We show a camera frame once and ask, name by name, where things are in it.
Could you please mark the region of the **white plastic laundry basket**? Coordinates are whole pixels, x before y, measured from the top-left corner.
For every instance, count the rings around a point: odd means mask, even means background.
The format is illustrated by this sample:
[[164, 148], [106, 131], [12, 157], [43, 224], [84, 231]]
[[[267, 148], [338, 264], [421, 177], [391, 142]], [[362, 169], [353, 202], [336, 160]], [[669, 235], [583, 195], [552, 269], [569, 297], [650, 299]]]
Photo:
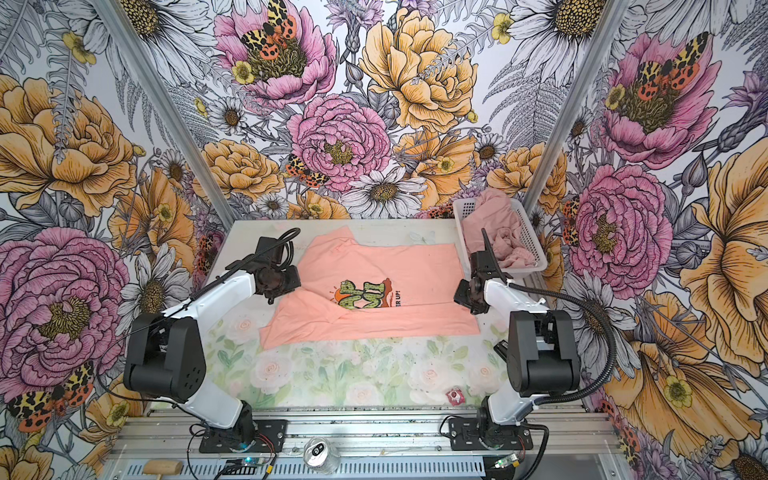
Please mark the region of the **white plastic laundry basket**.
[[[522, 203], [513, 198], [509, 198], [509, 202], [511, 210], [515, 212], [515, 216], [520, 223], [520, 231], [517, 238], [521, 241], [525, 249], [533, 256], [534, 263], [531, 266], [519, 268], [503, 268], [502, 271], [515, 279], [522, 280], [534, 273], [543, 271], [548, 266], [548, 260]], [[452, 209], [460, 242], [459, 257], [466, 270], [469, 270], [470, 268], [470, 252], [466, 246], [462, 222], [467, 216], [474, 212], [475, 203], [475, 198], [457, 199], [452, 202]]]

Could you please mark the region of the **peach graphic t-shirt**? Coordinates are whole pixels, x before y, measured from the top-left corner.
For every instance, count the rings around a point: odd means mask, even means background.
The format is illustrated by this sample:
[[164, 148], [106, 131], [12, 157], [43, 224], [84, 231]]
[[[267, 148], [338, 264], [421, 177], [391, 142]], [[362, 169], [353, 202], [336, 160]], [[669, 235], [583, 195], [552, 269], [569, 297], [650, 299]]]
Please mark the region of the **peach graphic t-shirt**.
[[368, 246], [342, 227], [317, 236], [297, 265], [301, 285], [260, 331], [265, 350], [315, 342], [480, 332], [454, 300], [464, 277], [452, 244]]

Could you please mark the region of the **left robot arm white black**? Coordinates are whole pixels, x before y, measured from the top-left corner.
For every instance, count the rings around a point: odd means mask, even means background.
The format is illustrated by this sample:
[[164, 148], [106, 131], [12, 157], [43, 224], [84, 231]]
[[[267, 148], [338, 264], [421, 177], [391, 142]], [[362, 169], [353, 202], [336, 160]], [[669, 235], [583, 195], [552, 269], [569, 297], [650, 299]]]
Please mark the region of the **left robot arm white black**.
[[293, 240], [299, 234], [292, 228], [277, 238], [260, 238], [253, 253], [229, 264], [179, 305], [136, 318], [127, 338], [126, 388], [173, 403], [235, 451], [250, 447], [257, 438], [252, 408], [207, 377], [202, 337], [249, 298], [260, 295], [273, 304], [301, 285], [293, 264]]

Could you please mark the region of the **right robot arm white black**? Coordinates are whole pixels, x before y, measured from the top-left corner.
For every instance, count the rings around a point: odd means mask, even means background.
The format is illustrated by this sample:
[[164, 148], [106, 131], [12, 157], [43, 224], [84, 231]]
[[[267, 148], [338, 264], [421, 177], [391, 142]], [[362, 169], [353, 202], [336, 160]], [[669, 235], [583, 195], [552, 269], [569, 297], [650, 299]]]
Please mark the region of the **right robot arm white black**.
[[526, 417], [544, 400], [578, 389], [580, 361], [570, 317], [547, 304], [555, 294], [516, 283], [488, 234], [482, 237], [484, 249], [470, 255], [470, 278], [459, 282], [454, 302], [474, 315], [495, 310], [508, 320], [507, 340], [497, 349], [508, 382], [483, 400], [477, 416], [479, 439], [500, 448], [528, 428]]

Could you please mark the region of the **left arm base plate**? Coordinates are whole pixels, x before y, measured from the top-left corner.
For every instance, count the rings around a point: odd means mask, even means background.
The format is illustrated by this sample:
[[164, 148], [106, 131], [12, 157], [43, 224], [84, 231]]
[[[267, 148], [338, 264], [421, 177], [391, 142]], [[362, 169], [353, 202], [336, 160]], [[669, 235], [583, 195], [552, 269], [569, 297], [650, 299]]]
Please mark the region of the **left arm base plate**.
[[203, 454], [280, 453], [286, 438], [286, 420], [254, 420], [250, 426], [221, 429], [211, 427], [203, 434]]

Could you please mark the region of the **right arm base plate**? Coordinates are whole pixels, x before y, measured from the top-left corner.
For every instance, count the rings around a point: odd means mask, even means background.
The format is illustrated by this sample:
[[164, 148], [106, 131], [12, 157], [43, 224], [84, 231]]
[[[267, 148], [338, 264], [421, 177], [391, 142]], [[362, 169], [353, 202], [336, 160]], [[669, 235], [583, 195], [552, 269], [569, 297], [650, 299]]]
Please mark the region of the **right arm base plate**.
[[497, 425], [477, 418], [447, 416], [439, 427], [439, 433], [448, 439], [453, 451], [529, 451], [533, 448], [529, 429]]

